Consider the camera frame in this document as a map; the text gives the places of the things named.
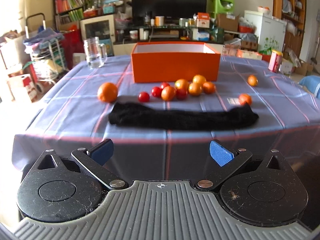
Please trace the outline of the large orange fruit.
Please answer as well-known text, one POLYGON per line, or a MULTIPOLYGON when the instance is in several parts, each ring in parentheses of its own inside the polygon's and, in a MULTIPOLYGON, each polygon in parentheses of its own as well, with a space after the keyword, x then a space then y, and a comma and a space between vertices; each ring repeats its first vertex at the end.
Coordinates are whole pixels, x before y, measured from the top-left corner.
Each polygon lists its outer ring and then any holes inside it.
POLYGON ((114 83, 105 82, 99 87, 97 97, 102 102, 112 103, 118 97, 118 88, 114 83))

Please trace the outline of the blue plaid tablecloth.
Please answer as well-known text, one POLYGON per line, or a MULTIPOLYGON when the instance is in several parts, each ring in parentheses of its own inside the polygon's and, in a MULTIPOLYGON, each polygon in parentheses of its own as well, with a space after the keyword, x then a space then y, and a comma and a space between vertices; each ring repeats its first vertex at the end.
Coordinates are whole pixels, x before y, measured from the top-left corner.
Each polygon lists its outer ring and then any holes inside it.
POLYGON ((40 101, 14 138, 12 163, 22 170, 49 148, 68 156, 104 139, 114 143, 112 168, 138 154, 155 176, 173 175, 178 159, 195 161, 211 140, 255 154, 279 150, 291 165, 319 158, 319 100, 265 61, 224 56, 216 92, 140 104, 150 83, 134 83, 128 56, 99 69, 80 63, 40 101))

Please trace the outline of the black cloth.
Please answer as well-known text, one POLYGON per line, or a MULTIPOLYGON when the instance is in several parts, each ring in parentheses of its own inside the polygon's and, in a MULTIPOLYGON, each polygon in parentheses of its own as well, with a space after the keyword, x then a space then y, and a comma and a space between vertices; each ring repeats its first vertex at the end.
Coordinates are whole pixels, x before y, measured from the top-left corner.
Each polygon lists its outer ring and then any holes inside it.
POLYGON ((195 112, 162 110, 140 103, 116 103, 108 115, 110 124, 121 127, 164 129, 172 131, 227 131, 253 126, 259 119, 250 105, 228 111, 195 112))

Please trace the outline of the small orange tangerine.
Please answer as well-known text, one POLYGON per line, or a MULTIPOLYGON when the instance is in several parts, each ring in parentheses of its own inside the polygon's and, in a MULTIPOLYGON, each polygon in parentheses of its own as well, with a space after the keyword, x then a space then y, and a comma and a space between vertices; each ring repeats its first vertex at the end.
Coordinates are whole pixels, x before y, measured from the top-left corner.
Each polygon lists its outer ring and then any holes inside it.
POLYGON ((179 79, 175 82, 175 88, 178 89, 185 89, 188 91, 190 83, 186 79, 179 79))
POLYGON ((203 83, 202 89, 205 94, 214 94, 216 92, 215 84, 209 81, 203 83))
POLYGON ((193 77, 193 83, 198 83, 200 85, 203 85, 205 82, 207 82, 207 80, 203 75, 195 75, 193 77))
POLYGON ((252 104, 252 97, 248 94, 240 94, 239 95, 239 103, 240 105, 245 105, 245 104, 248 104, 248 105, 251 105, 252 104))
POLYGON ((161 92, 161 98, 164 101, 171 101, 176 96, 176 89, 175 87, 166 86, 163 88, 161 92))
POLYGON ((196 82, 191 83, 188 87, 188 93, 191 96, 200 96, 202 93, 202 85, 196 82))
POLYGON ((250 86, 252 87, 256 87, 258 85, 258 79, 256 76, 254 75, 250 75, 248 78, 247 78, 247 82, 250 86))

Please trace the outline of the red cherry tomato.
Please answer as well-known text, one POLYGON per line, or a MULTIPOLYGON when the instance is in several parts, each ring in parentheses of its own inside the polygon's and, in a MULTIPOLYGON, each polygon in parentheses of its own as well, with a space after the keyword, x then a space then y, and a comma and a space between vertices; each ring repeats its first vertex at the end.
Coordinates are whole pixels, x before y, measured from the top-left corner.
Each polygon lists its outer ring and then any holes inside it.
POLYGON ((141 103, 146 103, 150 101, 150 95, 147 92, 140 92, 138 95, 138 101, 141 103))
POLYGON ((185 100, 188 97, 188 91, 184 88, 176 89, 176 99, 185 100))
POLYGON ((151 90, 151 95, 154 97, 154 98, 161 98, 162 97, 162 89, 161 87, 153 87, 152 90, 151 90))
POLYGON ((168 86, 170 86, 170 84, 168 82, 162 82, 160 85, 160 88, 164 89, 165 87, 168 87, 168 86))

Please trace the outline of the white red cardboard box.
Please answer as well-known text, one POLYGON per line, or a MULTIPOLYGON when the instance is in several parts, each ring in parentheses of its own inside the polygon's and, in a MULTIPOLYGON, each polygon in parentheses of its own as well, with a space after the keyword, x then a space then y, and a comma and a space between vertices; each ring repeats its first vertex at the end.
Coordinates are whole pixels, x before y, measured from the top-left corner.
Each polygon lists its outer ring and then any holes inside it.
POLYGON ((10 77, 9 85, 15 101, 34 102, 37 99, 37 91, 30 74, 10 77))

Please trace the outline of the glass mason jar mug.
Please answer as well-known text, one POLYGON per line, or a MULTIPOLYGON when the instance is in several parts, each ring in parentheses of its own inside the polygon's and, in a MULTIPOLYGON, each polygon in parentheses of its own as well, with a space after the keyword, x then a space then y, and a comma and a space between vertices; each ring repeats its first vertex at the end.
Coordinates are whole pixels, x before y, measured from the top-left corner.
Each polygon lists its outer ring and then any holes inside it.
POLYGON ((107 60, 106 46, 100 43, 99 37, 84 40, 86 62, 89 68, 101 68, 107 60))

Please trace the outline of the shopping trolley cart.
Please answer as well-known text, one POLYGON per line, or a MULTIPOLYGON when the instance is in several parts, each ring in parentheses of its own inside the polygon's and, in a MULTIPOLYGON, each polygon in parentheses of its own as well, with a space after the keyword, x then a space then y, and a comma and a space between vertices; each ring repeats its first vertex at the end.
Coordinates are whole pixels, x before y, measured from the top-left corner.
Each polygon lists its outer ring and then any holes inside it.
POLYGON ((30 61, 25 64, 34 71, 35 85, 42 83, 55 85, 68 72, 62 41, 64 35, 46 26, 43 13, 30 15, 25 20, 25 39, 23 44, 30 61), (28 22, 37 16, 42 17, 42 25, 35 33, 30 33, 28 22))

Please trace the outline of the pink can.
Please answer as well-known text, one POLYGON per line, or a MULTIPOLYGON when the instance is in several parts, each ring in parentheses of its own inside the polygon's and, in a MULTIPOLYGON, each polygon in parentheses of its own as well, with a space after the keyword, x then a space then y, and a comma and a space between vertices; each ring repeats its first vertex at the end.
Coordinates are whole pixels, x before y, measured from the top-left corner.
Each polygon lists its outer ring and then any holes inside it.
POLYGON ((274 73, 277 73, 280 68, 282 58, 283 58, 283 54, 281 51, 272 50, 268 69, 274 73))

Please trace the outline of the white tv cabinet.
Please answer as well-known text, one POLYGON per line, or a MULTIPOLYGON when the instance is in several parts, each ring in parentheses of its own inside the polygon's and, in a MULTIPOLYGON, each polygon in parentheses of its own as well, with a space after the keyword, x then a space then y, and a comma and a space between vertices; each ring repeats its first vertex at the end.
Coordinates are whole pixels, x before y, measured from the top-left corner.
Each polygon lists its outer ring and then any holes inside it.
MULTIPOLYGON (((113 54, 114 56, 130 55, 135 45, 136 43, 114 43, 113 54)), ((223 50, 223 44, 208 43, 208 45, 220 53, 223 50)))

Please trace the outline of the orange cardboard box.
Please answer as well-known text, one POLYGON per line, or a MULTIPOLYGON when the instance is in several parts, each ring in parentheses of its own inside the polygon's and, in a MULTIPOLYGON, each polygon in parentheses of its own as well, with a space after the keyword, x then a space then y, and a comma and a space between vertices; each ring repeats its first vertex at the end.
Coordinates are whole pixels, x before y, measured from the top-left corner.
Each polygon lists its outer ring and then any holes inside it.
POLYGON ((131 53, 135 83, 191 81, 202 75, 216 81, 221 53, 203 42, 142 42, 131 53))

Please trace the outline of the white glass door cabinet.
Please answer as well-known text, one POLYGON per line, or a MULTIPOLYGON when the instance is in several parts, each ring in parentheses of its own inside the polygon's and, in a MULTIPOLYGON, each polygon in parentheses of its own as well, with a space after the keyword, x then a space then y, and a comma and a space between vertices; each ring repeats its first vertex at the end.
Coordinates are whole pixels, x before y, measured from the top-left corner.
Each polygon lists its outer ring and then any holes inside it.
POLYGON ((99 37, 99 40, 116 41, 114 14, 83 19, 80 21, 80 30, 83 40, 99 37))

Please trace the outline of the white mini fridge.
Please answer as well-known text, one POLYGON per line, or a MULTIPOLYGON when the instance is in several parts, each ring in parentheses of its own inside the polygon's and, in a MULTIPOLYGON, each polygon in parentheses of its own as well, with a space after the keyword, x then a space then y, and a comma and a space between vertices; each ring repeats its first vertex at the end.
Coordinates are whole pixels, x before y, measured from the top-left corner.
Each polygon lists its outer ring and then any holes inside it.
POLYGON ((245 10, 244 19, 255 27, 259 54, 271 55, 273 50, 282 52, 287 25, 285 21, 249 10, 245 10))

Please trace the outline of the wooden bookshelf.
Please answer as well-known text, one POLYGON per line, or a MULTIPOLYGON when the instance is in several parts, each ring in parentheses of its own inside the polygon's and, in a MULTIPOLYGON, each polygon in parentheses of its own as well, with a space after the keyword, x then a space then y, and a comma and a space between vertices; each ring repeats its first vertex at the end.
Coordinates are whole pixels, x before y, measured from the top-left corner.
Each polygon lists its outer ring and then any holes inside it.
POLYGON ((53 0, 55 8, 55 24, 57 29, 84 18, 85 0, 53 0))

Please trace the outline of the green plastic shelf rack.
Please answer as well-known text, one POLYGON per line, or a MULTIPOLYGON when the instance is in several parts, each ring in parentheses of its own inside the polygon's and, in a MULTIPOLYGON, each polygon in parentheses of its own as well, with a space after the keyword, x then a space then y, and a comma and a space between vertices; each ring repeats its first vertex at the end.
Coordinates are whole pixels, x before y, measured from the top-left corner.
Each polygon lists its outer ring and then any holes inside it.
POLYGON ((234 0, 209 0, 209 13, 213 18, 218 14, 232 14, 234 0))

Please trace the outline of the white air conditioner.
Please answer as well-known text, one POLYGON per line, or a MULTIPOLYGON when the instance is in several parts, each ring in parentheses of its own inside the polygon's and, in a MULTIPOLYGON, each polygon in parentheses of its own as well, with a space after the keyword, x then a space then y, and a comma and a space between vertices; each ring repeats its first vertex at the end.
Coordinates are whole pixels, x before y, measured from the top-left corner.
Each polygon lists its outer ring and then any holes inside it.
MULTIPOLYGON (((39 13, 44 14, 46 27, 54 27, 54 5, 53 0, 25 0, 25 18, 39 13)), ((36 31, 43 24, 42 15, 37 15, 27 20, 29 31, 36 31)))

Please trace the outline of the wooden display shelf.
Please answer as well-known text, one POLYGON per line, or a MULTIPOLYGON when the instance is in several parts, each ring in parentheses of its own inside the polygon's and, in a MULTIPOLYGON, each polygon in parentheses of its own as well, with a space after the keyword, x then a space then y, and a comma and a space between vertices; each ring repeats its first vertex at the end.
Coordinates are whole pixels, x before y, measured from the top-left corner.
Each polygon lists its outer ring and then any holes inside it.
POLYGON ((273 16, 292 23, 294 32, 286 31, 284 48, 300 56, 305 32, 306 0, 273 0, 273 16))

